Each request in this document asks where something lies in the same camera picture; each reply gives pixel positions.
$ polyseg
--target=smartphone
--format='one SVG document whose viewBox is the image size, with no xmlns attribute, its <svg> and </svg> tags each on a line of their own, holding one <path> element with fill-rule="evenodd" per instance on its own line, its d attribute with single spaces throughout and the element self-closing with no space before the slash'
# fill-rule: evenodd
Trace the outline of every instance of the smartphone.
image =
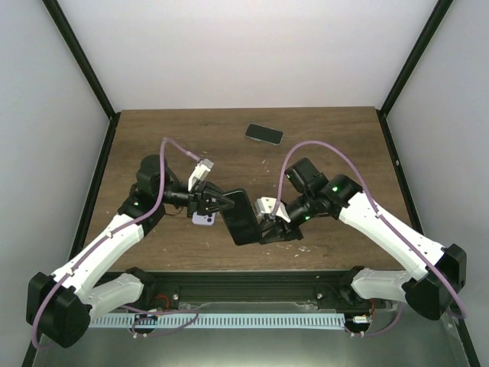
<svg viewBox="0 0 489 367">
<path fill-rule="evenodd" d="M 261 240 L 261 230 L 246 191 L 237 189 L 224 193 L 235 202 L 232 209 L 222 210 L 221 216 L 236 245 L 247 245 Z"/>
<path fill-rule="evenodd" d="M 282 142 L 283 132 L 279 132 L 273 128 L 265 128 L 261 125 L 250 124 L 244 136 L 248 136 L 253 140 L 279 145 Z"/>
</svg>

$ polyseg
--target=white linear rail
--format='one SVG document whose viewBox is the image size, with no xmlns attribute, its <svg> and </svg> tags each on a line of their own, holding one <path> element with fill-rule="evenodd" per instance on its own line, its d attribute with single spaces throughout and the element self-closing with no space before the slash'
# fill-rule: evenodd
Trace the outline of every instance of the white linear rail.
<svg viewBox="0 0 489 367">
<path fill-rule="evenodd" d="M 91 322 L 91 328 L 121 329 L 131 327 L 134 313 L 108 313 Z M 137 328 L 171 329 L 189 322 L 193 313 L 173 314 L 157 320 L 143 320 Z M 201 313 L 189 329 L 314 329 L 343 330 L 342 313 Z"/>
</svg>

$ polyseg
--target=purple cable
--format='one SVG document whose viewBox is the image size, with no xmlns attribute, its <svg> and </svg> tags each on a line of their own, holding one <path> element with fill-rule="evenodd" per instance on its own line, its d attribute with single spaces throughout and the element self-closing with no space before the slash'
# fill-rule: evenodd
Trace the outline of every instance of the purple cable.
<svg viewBox="0 0 489 367">
<path fill-rule="evenodd" d="M 353 333 L 347 327 L 345 327 L 345 331 L 348 334 L 350 334 L 350 335 L 358 336 L 358 337 L 361 337 L 361 338 L 367 338 L 367 337 L 370 337 L 370 336 L 379 336 L 379 335 L 382 335 L 382 334 L 386 333 L 387 331 L 391 330 L 393 327 L 396 326 L 396 324 L 399 322 L 400 316 L 403 314 L 405 304 L 403 304 L 401 302 L 399 302 L 398 304 L 399 304 L 399 311 L 397 311 L 396 317 L 394 318 L 394 320 L 392 320 L 392 323 L 390 323 L 389 325 L 387 325 L 383 329 L 378 330 L 378 331 L 375 331 L 373 333 L 364 334 L 363 336 L 361 336 L 361 334 L 355 334 L 355 333 Z"/>
<path fill-rule="evenodd" d="M 430 271 L 433 272 L 433 274 L 436 275 L 436 277 L 443 283 L 443 286 L 449 291 L 450 295 L 453 298 L 453 301 L 457 304 L 458 308 L 460 309 L 460 315 L 453 315 L 454 317 L 464 319 L 467 317 L 467 308 L 461 301 L 461 298 L 458 296 L 457 292 L 455 289 L 453 289 L 452 285 L 450 282 L 445 278 L 445 276 L 442 274 L 440 270 L 438 270 L 434 265 L 432 265 L 428 259 L 418 250 L 418 248 L 413 245 L 406 237 L 403 236 L 402 233 L 400 233 L 383 215 L 382 213 L 379 213 L 379 209 L 377 208 L 377 204 L 374 201 L 374 198 L 370 194 L 370 190 L 367 187 L 367 184 L 365 183 L 364 178 L 361 176 L 360 172 L 356 168 L 356 166 L 348 159 L 346 155 L 340 152 L 337 148 L 333 147 L 332 145 L 325 143 L 324 141 L 318 141 L 318 140 L 308 140 L 308 141 L 302 141 L 292 147 L 290 151 L 287 153 L 285 159 L 283 160 L 282 164 L 282 169 L 280 170 L 280 178 L 278 181 L 278 191 L 277 191 L 277 202 L 275 203 L 274 209 L 272 210 L 271 215 L 275 216 L 278 211 L 278 207 L 280 205 L 280 198 L 282 197 L 282 186 L 283 186 L 283 176 L 285 175 L 285 170 L 287 167 L 287 164 L 289 163 L 290 156 L 292 156 L 293 152 L 299 149 L 300 147 L 303 147 L 304 145 L 321 145 L 323 147 L 328 148 L 331 151 L 334 151 L 337 155 L 339 155 L 343 161 L 345 161 L 348 166 L 353 170 L 355 175 L 357 176 L 358 180 L 360 181 L 360 185 L 363 187 L 363 190 L 365 192 L 365 196 L 368 199 L 368 202 L 372 205 L 372 209 L 375 211 L 377 214 L 377 218 L 379 218 L 386 226 L 389 228 L 399 239 L 401 239 L 407 247 L 409 247 L 429 268 Z"/>
<path fill-rule="evenodd" d="M 197 162 L 200 161 L 201 158 L 199 156 L 197 156 L 194 153 L 192 153 L 190 151 L 187 151 L 186 149 L 182 148 L 173 139 L 165 138 L 161 142 L 161 146 L 160 146 L 160 172 L 163 172 L 164 173 L 164 171 L 165 171 L 165 166 L 164 166 L 165 159 L 164 158 L 165 158 L 165 146 L 167 145 L 167 143 L 171 143 L 179 151 L 181 151 L 185 155 L 188 155 L 194 161 L 197 161 Z M 114 229 L 112 231 L 112 234 L 114 235 L 114 234 L 122 231 L 123 229 L 128 228 L 129 226 L 132 226 L 133 224 L 137 224 L 137 223 L 145 220 L 147 217 L 153 215 L 153 213 L 157 211 L 158 207 L 161 204 L 161 201 L 163 200 L 164 186 L 165 186 L 165 175 L 164 174 L 161 174 L 160 175 L 160 191 L 158 192 L 158 198 L 157 198 L 156 203 L 154 204 L 153 208 L 151 208 L 151 210 L 149 212 L 145 213 L 144 215 L 142 215 L 142 216 L 140 216 L 140 217 L 138 217 L 136 219 L 133 219 L 132 221 L 127 222 L 127 223 L 123 224 L 122 226 L 119 226 L 118 228 Z M 101 237 L 101 239 L 99 241 L 97 241 L 85 254 L 83 254 L 83 256 L 81 258 L 79 258 L 79 260 L 71 268 L 71 271 L 75 271 L 77 268 L 79 268 L 80 265 L 106 239 L 108 239 L 108 237 L 106 235 L 104 235 L 103 237 Z M 42 316 L 44 310 L 46 310 L 47 304 L 50 302 L 50 300 L 53 298 L 53 295 L 57 292 L 58 289 L 61 288 L 61 286 L 68 279 L 69 276 L 70 276 L 69 274 L 65 274 L 63 277 L 61 277 L 61 279 L 54 285 L 54 287 L 50 290 L 50 292 L 44 298 L 43 302 L 39 306 L 39 310 L 37 310 L 36 317 L 34 318 L 34 322 L 32 323 L 32 330 L 31 330 L 31 342 L 32 342 L 32 345 L 34 346 L 34 348 L 36 348 L 36 349 L 46 349 L 46 348 L 52 346 L 52 344 L 53 344 L 53 343 L 51 343 L 51 344 L 48 344 L 48 345 L 45 345 L 45 346 L 41 346 L 39 344 L 39 342 L 37 341 L 37 328 L 39 327 L 40 317 Z"/>
<path fill-rule="evenodd" d="M 153 338 L 155 336 L 164 336 L 164 335 L 169 335 L 169 334 L 173 334 L 173 333 L 176 333 L 177 331 L 181 331 L 183 329 L 185 329 L 187 326 L 195 323 L 197 321 L 197 319 L 199 318 L 199 312 L 196 311 L 196 310 L 178 310 L 178 311 L 145 311 L 145 310 L 139 310 L 138 308 L 134 308 L 134 307 L 131 307 L 131 306 L 121 306 L 121 308 L 124 308 L 126 310 L 130 310 L 130 311 L 133 311 L 133 312 L 138 312 L 138 313 L 145 313 L 147 315 L 156 315 L 156 316 L 165 316 L 165 315 L 174 315 L 176 313 L 194 313 L 195 314 L 195 317 L 193 319 L 191 319 L 190 321 L 187 321 L 186 323 L 184 323 L 183 325 L 180 325 L 172 330 L 167 330 L 167 331 L 162 331 L 162 332 L 159 332 L 159 333 L 149 333 L 147 334 L 146 337 L 149 337 L 149 338 Z M 134 321 L 134 323 L 132 324 L 132 334 L 140 334 L 140 333 L 137 333 L 136 330 L 135 330 L 135 327 L 136 325 L 138 325 L 140 322 L 144 321 L 144 320 L 153 320 L 151 319 L 150 317 L 144 317 L 142 319 L 139 319 L 139 320 L 136 320 Z"/>
</svg>

